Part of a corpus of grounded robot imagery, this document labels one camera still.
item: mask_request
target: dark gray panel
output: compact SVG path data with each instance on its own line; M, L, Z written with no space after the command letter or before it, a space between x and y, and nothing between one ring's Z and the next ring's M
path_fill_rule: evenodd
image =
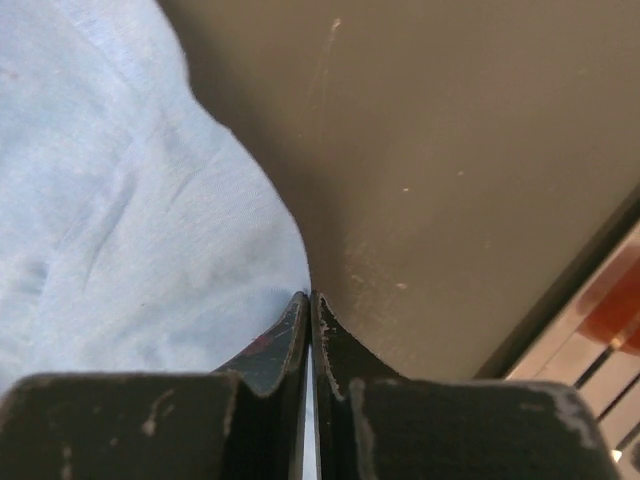
M316 287L406 375L498 373L637 199L638 2L161 3Z

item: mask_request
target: light blue fabric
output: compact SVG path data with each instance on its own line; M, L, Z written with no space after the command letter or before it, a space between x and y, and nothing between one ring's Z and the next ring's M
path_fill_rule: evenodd
M211 371L308 289L291 216L152 0L0 0L0 392Z

